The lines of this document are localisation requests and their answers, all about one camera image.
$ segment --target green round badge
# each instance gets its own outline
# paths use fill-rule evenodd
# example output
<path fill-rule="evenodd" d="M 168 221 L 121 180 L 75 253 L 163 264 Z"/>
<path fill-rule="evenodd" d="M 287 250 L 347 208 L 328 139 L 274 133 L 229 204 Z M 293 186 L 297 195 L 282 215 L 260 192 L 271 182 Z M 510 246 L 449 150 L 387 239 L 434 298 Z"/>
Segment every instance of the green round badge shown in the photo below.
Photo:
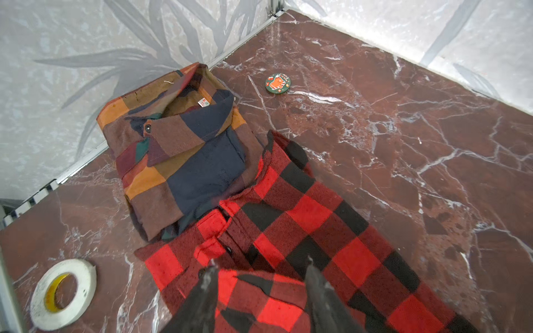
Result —
<path fill-rule="evenodd" d="M 266 81 L 266 90 L 273 94 L 283 94 L 290 87 L 290 78 L 283 73 L 276 73 L 269 76 Z"/>

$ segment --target red marble tabletop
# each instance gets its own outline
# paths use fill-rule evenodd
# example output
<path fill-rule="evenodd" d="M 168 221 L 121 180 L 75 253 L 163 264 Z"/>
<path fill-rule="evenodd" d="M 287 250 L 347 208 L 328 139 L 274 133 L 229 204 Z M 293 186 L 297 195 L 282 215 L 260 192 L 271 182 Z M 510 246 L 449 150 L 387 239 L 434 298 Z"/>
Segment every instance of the red marble tabletop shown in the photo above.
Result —
<path fill-rule="evenodd" d="M 533 331 L 533 117 L 293 11 L 212 71 L 261 140 L 302 145 L 317 179 L 377 227 L 482 332 Z M 265 79 L 292 80 L 282 95 Z M 91 306 L 62 332 L 156 332 L 169 319 L 108 153 L 0 232 L 28 328 L 62 259 L 96 265 Z"/>

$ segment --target shirt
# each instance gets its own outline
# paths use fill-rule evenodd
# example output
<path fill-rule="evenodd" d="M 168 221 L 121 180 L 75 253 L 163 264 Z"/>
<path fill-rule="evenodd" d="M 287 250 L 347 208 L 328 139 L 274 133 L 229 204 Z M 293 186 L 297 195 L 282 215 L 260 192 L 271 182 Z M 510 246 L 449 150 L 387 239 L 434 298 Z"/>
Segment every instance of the shirt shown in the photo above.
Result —
<path fill-rule="evenodd" d="M 183 231 L 248 186 L 262 151 L 233 94 L 199 63 L 110 101 L 97 122 L 145 240 L 179 219 Z"/>
<path fill-rule="evenodd" d="M 221 200 L 219 207 L 176 239 L 135 252 L 172 314 L 211 259 L 222 269 L 302 281 L 311 257 L 369 333 L 477 332 L 420 280 L 373 226 L 316 181 L 305 151 L 277 132 L 268 133 L 254 183 Z M 235 298 L 223 304 L 241 313 L 241 320 L 260 321 L 262 309 L 254 308 L 247 289 L 237 289 L 236 279 L 232 281 L 219 284 L 219 300 Z M 298 312 L 294 320 L 301 317 Z M 236 331 L 247 331 L 238 329 L 242 323 L 237 319 L 226 322 Z M 284 330 L 300 331 L 295 327 Z"/>

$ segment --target wall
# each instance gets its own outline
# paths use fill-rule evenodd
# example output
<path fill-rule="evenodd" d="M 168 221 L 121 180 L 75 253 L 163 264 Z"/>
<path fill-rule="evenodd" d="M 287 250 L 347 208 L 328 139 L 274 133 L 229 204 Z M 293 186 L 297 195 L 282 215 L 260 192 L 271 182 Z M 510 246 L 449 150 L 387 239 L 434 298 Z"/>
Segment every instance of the wall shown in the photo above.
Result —
<path fill-rule="evenodd" d="M 104 141 L 102 106 L 208 63 L 269 0 L 0 0 L 0 198 L 26 199 Z"/>
<path fill-rule="evenodd" d="M 285 0 L 285 4 L 533 115 L 530 0 Z"/>

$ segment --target roll of tape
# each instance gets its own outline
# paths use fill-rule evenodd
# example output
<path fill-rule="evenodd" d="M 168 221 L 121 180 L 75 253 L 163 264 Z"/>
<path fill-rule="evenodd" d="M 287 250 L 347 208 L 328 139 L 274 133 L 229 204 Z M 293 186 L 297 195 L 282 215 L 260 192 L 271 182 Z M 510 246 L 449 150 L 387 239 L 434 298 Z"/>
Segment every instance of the roll of tape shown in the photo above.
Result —
<path fill-rule="evenodd" d="M 55 303 L 59 283 L 69 275 L 76 278 L 76 294 L 65 308 Z M 96 290 L 96 269 L 83 259 L 55 264 L 39 280 L 31 297 L 30 317 L 37 328 L 51 331 L 72 324 L 85 312 Z"/>

